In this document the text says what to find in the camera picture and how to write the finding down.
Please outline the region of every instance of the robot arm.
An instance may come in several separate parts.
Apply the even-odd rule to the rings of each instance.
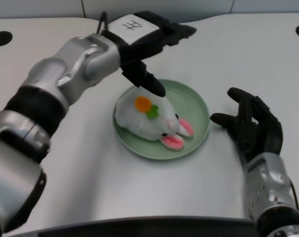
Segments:
[[[260,237],[299,237],[299,210],[279,156],[281,124],[259,97],[237,88],[229,89],[228,95],[239,103],[238,115],[213,114],[211,120],[226,128],[238,146],[249,216]]]
[[[31,69],[0,111],[0,236],[23,225],[40,198],[46,184],[40,162],[69,106],[119,67],[136,86],[165,96],[164,87],[141,60],[195,31],[139,12],[105,22],[101,34],[69,40]]]

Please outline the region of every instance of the pink bunny ear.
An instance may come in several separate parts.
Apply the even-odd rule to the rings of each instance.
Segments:
[[[169,135],[166,137],[163,137],[161,139],[161,142],[172,150],[181,150],[184,145],[184,140],[179,135]]]
[[[186,137],[192,137],[194,134],[192,125],[183,118],[179,119],[179,123],[180,125],[179,125],[178,133]]]

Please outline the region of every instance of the stuffed bunny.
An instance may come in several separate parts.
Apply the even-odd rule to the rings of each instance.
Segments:
[[[193,136],[191,124],[179,118],[166,97],[159,97],[142,87],[134,87],[116,104],[115,119],[139,137],[160,140],[166,147],[181,150],[182,137]]]

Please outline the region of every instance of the white label on robot hand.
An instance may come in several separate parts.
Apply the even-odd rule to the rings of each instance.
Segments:
[[[123,16],[109,24],[109,31],[129,45],[158,29],[158,26],[135,15]]]

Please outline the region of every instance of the plate rim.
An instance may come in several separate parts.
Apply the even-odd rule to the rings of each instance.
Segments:
[[[210,118],[210,111],[209,111],[209,108],[207,106],[207,104],[205,103],[204,99],[200,96],[200,94],[198,92],[196,92],[194,89],[192,89],[191,87],[181,83],[181,82],[178,82],[178,81],[175,81],[175,80],[170,80],[170,79],[159,79],[159,81],[169,81],[169,82],[172,82],[172,83],[178,83],[178,84],[181,84],[182,86],[186,86],[188,87],[189,89],[193,90],[198,96],[199,98],[203,101],[205,107],[206,107],[206,111],[208,113],[208,118]],[[133,152],[134,154],[137,154],[143,158],[147,158],[147,159],[154,159],[154,160],[170,160],[170,159],[177,159],[177,158],[182,158],[184,156],[187,156],[188,154],[190,154],[191,152],[195,151],[196,149],[198,149],[202,143],[205,141],[205,139],[207,138],[208,134],[209,134],[209,131],[210,131],[210,120],[208,120],[208,124],[207,124],[207,129],[206,129],[206,132],[204,133],[204,136],[202,137],[202,139],[192,148],[190,149],[189,151],[181,154],[180,156],[179,155],[175,155],[175,156],[172,156],[170,158],[156,158],[156,157],[151,157],[151,156],[147,156],[147,155],[144,155],[142,153],[139,153],[137,151],[135,151],[134,149],[131,149],[126,143],[125,141],[120,137],[120,135],[118,134],[116,128],[115,128],[115,109],[116,109],[116,103],[117,101],[123,96],[125,95],[126,92],[128,92],[130,89],[132,89],[135,85],[132,85],[131,87],[127,88],[120,96],[119,98],[116,100],[115,102],[115,106],[114,106],[114,109],[112,111],[112,125],[113,125],[113,128],[114,128],[114,131],[115,131],[115,134],[116,136],[119,138],[120,142],[131,152]]]

